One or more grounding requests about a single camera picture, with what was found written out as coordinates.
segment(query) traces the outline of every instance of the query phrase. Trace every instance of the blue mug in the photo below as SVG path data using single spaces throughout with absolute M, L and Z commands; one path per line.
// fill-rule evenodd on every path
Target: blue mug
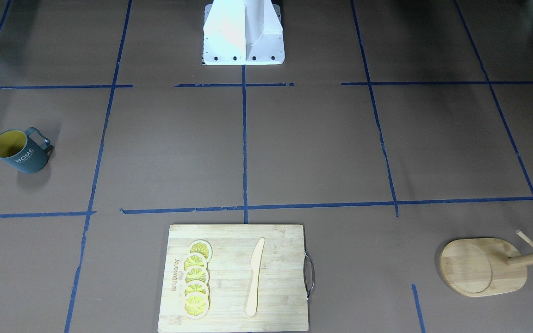
M 34 132 L 43 137 L 42 146 L 30 139 Z M 52 147 L 50 140 L 34 127 L 25 131 L 8 130 L 0 134 L 0 160 L 23 173 L 36 173 L 44 168 L 49 162 Z

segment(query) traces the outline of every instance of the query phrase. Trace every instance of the rectangular cutting board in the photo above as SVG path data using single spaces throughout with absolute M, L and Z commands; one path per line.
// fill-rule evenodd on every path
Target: rectangular cutting board
M 265 244 L 260 262 L 258 308 L 247 316 L 258 239 Z M 213 248 L 209 266 L 210 307 L 192 320 L 184 311 L 183 261 L 189 245 L 205 240 Z M 302 225 L 172 225 L 167 238 L 161 289 L 159 333 L 307 331 Z

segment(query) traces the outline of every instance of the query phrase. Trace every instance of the butter knife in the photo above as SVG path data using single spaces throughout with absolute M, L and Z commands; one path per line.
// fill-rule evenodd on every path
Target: butter knife
M 250 292 L 248 293 L 248 303 L 246 303 L 246 314 L 254 316 L 258 307 L 258 274 L 260 273 L 260 260 L 262 259 L 262 249 L 265 246 L 265 239 L 261 237 L 254 247 L 250 268 L 252 268 L 252 282 L 250 282 Z

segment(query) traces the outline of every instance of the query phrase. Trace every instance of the lemon slice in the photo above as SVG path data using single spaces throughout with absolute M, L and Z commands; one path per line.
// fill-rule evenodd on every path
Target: lemon slice
M 200 281 L 203 283 L 209 282 L 209 272 L 203 266 L 191 266 L 188 270 L 184 270 L 184 281 Z
M 211 257 L 213 256 L 213 249 L 211 248 L 211 244 L 209 244 L 206 240 L 195 240 L 188 247 L 188 252 L 201 253 L 203 256 L 205 256 L 205 259 L 207 259 L 207 261 L 211 260 Z
M 207 259 L 201 253 L 189 253 L 184 259 L 184 270 L 188 270 L 191 266 L 203 266 L 207 268 Z
M 209 287 L 205 282 L 192 280 L 189 283 L 186 283 L 186 287 L 184 288 L 184 295 L 188 295 L 190 293 L 195 292 L 203 293 L 207 296 L 209 296 Z
M 201 319 L 209 311 L 209 297 L 199 291 L 193 291 L 184 299 L 184 311 L 191 320 Z

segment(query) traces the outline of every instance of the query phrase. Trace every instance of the mug rim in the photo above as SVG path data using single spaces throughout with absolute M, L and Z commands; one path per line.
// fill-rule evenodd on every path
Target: mug rim
M 26 132 L 23 131 L 23 130 L 19 130 L 19 129 L 11 129 L 11 130 L 7 130 L 7 131 L 4 131 L 4 132 L 0 133 L 0 136 L 4 135 L 4 134 L 6 134 L 6 133 L 8 133 L 8 132 L 10 132 L 10 131 L 19 131 L 19 132 L 21 132 L 21 133 L 24 135 L 24 137 L 25 137 L 25 142 L 24 142 L 24 145 L 23 145 L 22 149 L 19 150 L 16 154 L 13 154 L 13 155 L 11 155 L 11 156 L 6 156 L 6 157 L 2 157 L 2 156 L 0 156 L 0 159 L 2 159 L 2 160 L 6 159 L 6 158 L 13 158 L 13 157 L 15 157 L 17 154 L 21 153 L 22 150 L 24 150 L 24 148 L 26 148 L 26 146 L 28 145 L 28 135 L 26 135 Z

